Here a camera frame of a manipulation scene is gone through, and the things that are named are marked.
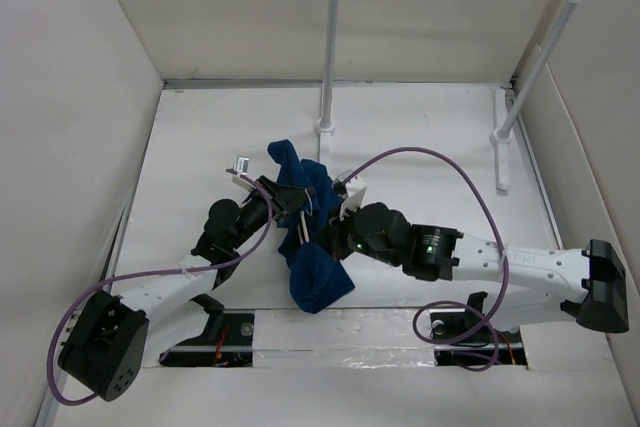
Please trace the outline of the cream plastic clothes hanger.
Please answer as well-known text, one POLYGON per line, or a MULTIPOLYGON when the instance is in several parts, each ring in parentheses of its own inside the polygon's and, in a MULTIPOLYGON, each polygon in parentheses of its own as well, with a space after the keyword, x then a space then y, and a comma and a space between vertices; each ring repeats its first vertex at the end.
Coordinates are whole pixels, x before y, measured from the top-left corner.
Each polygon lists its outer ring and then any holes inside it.
POLYGON ((298 224, 298 236, 299 236, 299 241, 301 244, 305 244, 305 243, 309 243, 310 242, 310 235, 309 235, 309 229, 308 229, 308 224, 307 224, 307 218, 308 217, 312 217, 313 216, 313 202, 312 202, 312 196, 309 192, 308 189, 304 189, 304 193, 306 195, 306 199, 307 199, 307 207, 303 208, 300 211, 300 215, 299 215, 299 224, 298 224))

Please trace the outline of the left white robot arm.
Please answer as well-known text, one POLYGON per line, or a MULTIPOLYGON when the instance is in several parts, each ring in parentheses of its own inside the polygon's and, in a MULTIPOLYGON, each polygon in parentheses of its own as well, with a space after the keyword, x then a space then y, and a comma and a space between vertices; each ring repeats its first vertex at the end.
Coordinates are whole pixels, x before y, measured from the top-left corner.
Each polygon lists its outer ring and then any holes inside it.
POLYGON ((243 203, 216 201, 190 254, 170 269, 136 272, 141 285, 112 295, 110 278, 83 293, 70 310, 75 323, 61 320, 47 367, 59 367, 106 402, 131 387, 144 364, 178 343, 196 338, 212 343, 222 334, 220 305, 208 295, 224 283, 245 258, 239 248, 253 235, 264 240, 271 225, 311 206, 312 187, 291 187, 262 176, 253 181, 236 174, 248 196, 243 203))

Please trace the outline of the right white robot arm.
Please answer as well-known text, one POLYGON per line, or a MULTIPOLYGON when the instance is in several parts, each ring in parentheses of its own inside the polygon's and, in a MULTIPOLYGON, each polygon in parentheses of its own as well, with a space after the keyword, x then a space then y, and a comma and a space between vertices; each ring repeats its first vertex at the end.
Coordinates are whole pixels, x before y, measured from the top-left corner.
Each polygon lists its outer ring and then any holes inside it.
POLYGON ((607 334, 629 330, 626 271, 607 241, 570 250, 499 246, 456 229, 411 224, 383 203, 333 215, 314 240, 336 260, 357 253, 420 281, 498 283, 496 313, 479 305, 462 315, 463 331, 474 340, 545 322, 575 321, 607 334))

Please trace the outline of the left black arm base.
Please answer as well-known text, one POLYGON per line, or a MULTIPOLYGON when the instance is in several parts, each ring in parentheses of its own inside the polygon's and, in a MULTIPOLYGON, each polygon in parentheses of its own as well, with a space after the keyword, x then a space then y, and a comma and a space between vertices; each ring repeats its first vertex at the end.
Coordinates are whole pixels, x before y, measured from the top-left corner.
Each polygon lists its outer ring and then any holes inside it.
POLYGON ((253 366, 253 310, 227 310, 210 295, 195 303, 209 315, 203 332, 162 353, 163 367, 246 368, 253 366))

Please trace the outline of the blue Mickey Mouse t-shirt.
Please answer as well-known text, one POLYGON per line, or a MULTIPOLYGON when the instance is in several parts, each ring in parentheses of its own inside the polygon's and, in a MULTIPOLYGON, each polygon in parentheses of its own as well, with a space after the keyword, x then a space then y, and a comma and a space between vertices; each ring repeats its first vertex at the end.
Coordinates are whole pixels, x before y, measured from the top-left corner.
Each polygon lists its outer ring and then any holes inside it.
POLYGON ((300 209, 278 223, 286 230, 278 252, 290 271, 289 292, 294 303, 306 313, 317 314, 355 289, 341 262, 334 260, 314 241, 327 224, 330 212, 340 205, 341 198, 332 188, 326 167, 316 161, 299 158, 290 141, 272 142, 267 152, 279 165, 277 183, 315 189, 313 216, 307 218, 310 242, 301 244, 299 241, 300 209))

